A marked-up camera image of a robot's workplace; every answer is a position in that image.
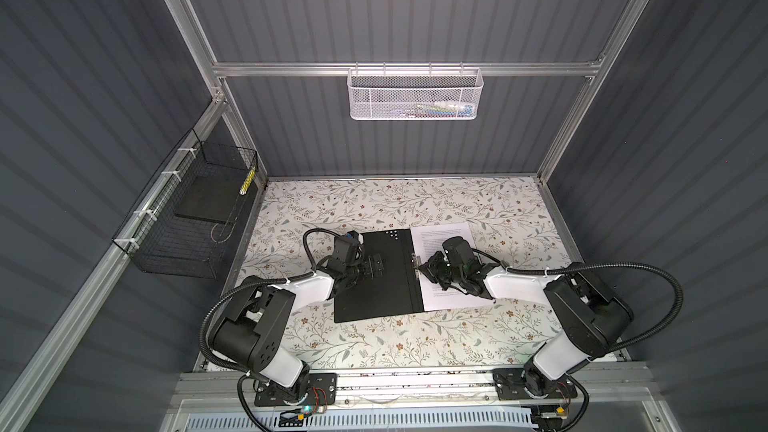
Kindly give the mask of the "white printed sheet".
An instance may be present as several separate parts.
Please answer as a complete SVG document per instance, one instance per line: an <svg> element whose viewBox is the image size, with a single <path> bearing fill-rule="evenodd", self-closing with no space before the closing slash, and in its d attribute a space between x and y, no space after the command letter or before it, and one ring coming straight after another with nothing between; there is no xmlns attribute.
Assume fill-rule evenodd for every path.
<svg viewBox="0 0 768 432"><path fill-rule="evenodd" d="M410 229L415 255L425 263L436 252L443 251L443 243L452 237L465 239L474 246L469 225L466 222L443 225L420 226ZM488 299L464 294L454 288L443 290L439 284L432 283L422 273L418 274L423 307L426 312L479 308L492 305Z"/></svg>

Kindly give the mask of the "orange folder black inside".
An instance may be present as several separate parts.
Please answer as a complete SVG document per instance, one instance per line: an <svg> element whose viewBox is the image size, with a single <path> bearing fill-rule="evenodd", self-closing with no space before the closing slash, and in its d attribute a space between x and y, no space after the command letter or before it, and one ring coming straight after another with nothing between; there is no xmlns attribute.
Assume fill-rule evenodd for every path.
<svg viewBox="0 0 768 432"><path fill-rule="evenodd" d="M467 279L484 264L466 223L365 233L363 245L357 281L334 299L338 324L492 303Z"/></svg>

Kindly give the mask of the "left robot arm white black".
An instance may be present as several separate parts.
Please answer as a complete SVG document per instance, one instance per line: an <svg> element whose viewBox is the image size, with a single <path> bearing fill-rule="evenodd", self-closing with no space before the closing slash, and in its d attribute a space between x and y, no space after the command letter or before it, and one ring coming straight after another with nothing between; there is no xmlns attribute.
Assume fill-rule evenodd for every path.
<svg viewBox="0 0 768 432"><path fill-rule="evenodd" d="M290 316L326 302L384 271L379 253L363 236L311 228L302 236L310 270L287 279L248 277L225 292L205 315L198 336L211 364L240 371L297 395L309 384L310 367L282 347Z"/></svg>

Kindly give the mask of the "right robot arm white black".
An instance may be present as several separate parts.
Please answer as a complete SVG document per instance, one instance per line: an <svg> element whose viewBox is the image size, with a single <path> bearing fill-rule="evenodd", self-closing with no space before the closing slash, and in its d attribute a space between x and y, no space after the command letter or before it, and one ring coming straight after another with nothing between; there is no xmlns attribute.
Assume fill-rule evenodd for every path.
<svg viewBox="0 0 768 432"><path fill-rule="evenodd" d="M560 331L533 354L516 379L533 398L548 397L569 373L608 354L634 319L631 308L584 263L514 269L454 236L418 272L444 290L486 300L520 299L554 312Z"/></svg>

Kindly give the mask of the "floral table mat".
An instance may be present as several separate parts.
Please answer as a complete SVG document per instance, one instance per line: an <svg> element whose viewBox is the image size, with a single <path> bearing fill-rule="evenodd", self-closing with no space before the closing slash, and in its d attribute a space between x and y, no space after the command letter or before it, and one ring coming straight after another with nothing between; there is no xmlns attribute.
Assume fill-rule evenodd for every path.
<svg viewBox="0 0 768 432"><path fill-rule="evenodd" d="M304 273L332 232L465 223L478 249L524 269L569 257L531 177L274 182L246 242L240 277ZM293 314L283 345L315 369L525 362L560 327L547 307L501 300L338 324L331 303Z"/></svg>

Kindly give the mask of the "yellow marker in basket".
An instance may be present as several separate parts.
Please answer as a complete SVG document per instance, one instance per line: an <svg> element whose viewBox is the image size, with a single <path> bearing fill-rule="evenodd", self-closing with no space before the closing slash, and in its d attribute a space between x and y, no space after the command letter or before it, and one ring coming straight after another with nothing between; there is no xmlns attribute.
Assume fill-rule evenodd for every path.
<svg viewBox="0 0 768 432"><path fill-rule="evenodd" d="M255 175L256 175L256 169L255 168L251 168L248 171L245 179L243 180L243 182L242 182L242 184L240 186L239 194L241 196L245 196L248 193L248 190L249 190L251 184L253 183Z"/></svg>

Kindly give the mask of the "white vented panel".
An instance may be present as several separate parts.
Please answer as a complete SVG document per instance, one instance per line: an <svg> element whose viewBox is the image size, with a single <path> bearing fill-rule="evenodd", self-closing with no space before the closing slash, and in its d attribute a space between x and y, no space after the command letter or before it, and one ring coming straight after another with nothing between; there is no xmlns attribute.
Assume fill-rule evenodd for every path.
<svg viewBox="0 0 768 432"><path fill-rule="evenodd" d="M271 431L394 431L427 428L472 429L506 427L537 430L525 408L481 406L462 408L331 410L289 423L278 412L259 412L257 419Z"/></svg>

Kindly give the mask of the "markers in white basket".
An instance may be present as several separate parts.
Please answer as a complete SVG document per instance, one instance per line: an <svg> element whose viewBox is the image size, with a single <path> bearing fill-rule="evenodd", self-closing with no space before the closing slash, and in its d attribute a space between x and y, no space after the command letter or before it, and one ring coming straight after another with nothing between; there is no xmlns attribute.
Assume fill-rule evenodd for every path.
<svg viewBox="0 0 768 432"><path fill-rule="evenodd" d="M403 117L416 118L466 118L473 119L476 116L476 105L463 101L437 101L430 103L416 103L407 105L403 109L396 110Z"/></svg>

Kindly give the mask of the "black pad in basket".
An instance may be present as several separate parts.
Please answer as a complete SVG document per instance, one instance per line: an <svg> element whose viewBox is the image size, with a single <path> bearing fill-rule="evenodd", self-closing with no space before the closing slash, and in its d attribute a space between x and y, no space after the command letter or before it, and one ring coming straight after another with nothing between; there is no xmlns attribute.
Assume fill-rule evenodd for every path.
<svg viewBox="0 0 768 432"><path fill-rule="evenodd" d="M198 176L183 194L177 217L224 224L235 216L241 182L237 179Z"/></svg>

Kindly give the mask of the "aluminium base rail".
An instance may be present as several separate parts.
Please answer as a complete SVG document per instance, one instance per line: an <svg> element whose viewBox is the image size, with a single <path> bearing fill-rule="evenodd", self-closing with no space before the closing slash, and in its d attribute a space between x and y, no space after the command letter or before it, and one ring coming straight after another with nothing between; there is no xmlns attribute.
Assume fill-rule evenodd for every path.
<svg viewBox="0 0 768 432"><path fill-rule="evenodd" d="M447 405L495 402L503 386L495 380L495 365L409 368L340 369L335 373L338 407L366 405ZM238 404L234 372L183 373L170 407L202 410ZM595 402L642 401L660 392L643 362L597 361L574 378Z"/></svg>

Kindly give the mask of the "aluminium frame crossbar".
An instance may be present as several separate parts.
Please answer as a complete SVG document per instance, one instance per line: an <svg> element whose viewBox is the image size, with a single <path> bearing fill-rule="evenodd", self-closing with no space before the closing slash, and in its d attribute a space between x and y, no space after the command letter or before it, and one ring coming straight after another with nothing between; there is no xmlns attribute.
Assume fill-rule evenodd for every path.
<svg viewBox="0 0 768 432"><path fill-rule="evenodd" d="M342 77L352 75L467 75L489 77L587 77L596 71L595 62L513 63L321 63L217 62L216 75L234 77Z"/></svg>

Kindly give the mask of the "aluminium frame post left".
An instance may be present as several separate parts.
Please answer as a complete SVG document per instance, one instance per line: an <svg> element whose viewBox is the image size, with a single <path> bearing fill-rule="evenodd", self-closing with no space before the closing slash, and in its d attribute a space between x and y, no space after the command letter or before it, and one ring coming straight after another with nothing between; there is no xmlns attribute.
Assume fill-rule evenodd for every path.
<svg viewBox="0 0 768 432"><path fill-rule="evenodd" d="M258 177L263 186L268 182L268 172L256 145L253 134L249 129L244 115L240 110L234 94L224 78L216 75L214 66L217 57L204 31L202 23L194 9L191 0L164 0L174 23L179 30L184 43L195 62L211 98L220 103L226 103L222 119L227 126L235 144L239 147L253 149L257 152Z"/></svg>

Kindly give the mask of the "aluminium frame post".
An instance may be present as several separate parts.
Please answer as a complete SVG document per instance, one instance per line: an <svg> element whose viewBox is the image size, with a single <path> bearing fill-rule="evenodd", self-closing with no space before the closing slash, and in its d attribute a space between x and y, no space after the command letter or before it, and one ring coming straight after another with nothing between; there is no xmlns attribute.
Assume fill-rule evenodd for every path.
<svg viewBox="0 0 768 432"><path fill-rule="evenodd" d="M249 129L244 115L240 110L234 94L224 78L216 75L214 66L217 57L204 31L202 23L194 9L191 0L164 0L174 23L179 30L184 43L195 62L211 98L220 103L226 103L222 119L227 126L235 144L239 147L253 149L257 152L258 177L263 186L268 182L268 172L256 145L253 134Z"/></svg>
<svg viewBox="0 0 768 432"><path fill-rule="evenodd" d="M562 160L579 126L606 83L625 45L651 0L627 0L624 9L609 34L594 65L596 71L587 75L569 112L555 135L537 171L539 181L547 185Z"/></svg>

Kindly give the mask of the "aluminium frame post right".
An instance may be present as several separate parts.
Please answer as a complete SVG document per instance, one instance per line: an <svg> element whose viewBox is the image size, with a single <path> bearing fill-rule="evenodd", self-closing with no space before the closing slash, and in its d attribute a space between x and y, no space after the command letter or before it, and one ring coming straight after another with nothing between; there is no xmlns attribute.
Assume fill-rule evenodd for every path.
<svg viewBox="0 0 768 432"><path fill-rule="evenodd" d="M537 171L539 181L547 185L562 160L579 126L606 83L625 45L651 0L627 0L624 9L609 34L594 65L596 71L587 75L569 112L555 135Z"/></svg>

